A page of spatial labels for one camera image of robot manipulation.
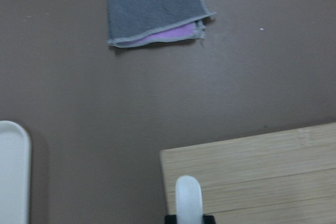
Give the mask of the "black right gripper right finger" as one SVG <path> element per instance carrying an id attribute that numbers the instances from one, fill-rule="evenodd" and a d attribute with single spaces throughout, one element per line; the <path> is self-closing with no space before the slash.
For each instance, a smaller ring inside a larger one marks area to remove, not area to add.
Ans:
<path id="1" fill-rule="evenodd" d="M 215 217 L 212 215 L 203 215 L 202 224 L 216 224 Z"/>

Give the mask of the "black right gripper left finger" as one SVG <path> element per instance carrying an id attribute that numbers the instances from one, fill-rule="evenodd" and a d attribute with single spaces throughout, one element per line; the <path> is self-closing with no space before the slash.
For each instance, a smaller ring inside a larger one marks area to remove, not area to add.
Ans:
<path id="1" fill-rule="evenodd" d="M 164 224 L 177 224 L 177 216 L 176 215 L 166 215 L 164 217 Z"/>

